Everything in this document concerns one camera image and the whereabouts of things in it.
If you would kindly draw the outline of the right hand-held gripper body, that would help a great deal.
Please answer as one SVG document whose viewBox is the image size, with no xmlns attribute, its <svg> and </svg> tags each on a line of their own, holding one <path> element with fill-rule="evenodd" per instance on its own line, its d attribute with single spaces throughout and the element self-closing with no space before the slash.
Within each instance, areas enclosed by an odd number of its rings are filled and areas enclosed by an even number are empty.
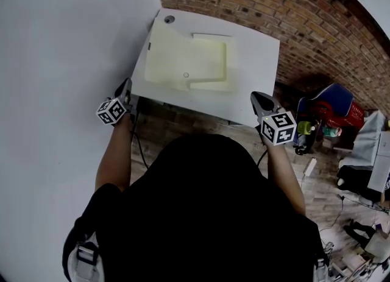
<svg viewBox="0 0 390 282">
<path fill-rule="evenodd" d="M 273 146 L 293 141 L 296 128 L 297 124 L 290 111 L 263 116 L 256 127 L 260 136 Z"/>
</svg>

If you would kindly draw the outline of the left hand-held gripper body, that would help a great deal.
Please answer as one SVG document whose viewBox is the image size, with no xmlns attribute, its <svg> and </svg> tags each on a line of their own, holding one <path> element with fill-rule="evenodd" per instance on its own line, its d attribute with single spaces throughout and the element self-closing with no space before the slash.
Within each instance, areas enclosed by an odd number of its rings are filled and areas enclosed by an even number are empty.
<svg viewBox="0 0 390 282">
<path fill-rule="evenodd" d="M 100 104 L 96 116 L 105 125 L 116 125 L 126 114 L 130 114 L 130 120 L 134 124 L 137 116 L 138 96 L 113 97 Z"/>
</svg>

